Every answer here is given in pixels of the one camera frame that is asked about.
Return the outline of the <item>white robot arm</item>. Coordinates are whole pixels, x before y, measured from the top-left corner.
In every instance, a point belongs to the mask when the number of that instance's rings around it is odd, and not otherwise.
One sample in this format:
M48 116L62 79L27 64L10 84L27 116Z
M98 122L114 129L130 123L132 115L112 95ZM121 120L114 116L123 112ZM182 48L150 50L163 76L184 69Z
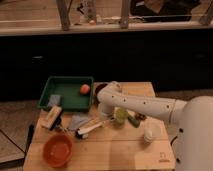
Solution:
M103 113L114 107L138 112L178 125L176 171L213 171L213 97L198 96L189 101L145 97L122 92L116 81L98 91Z

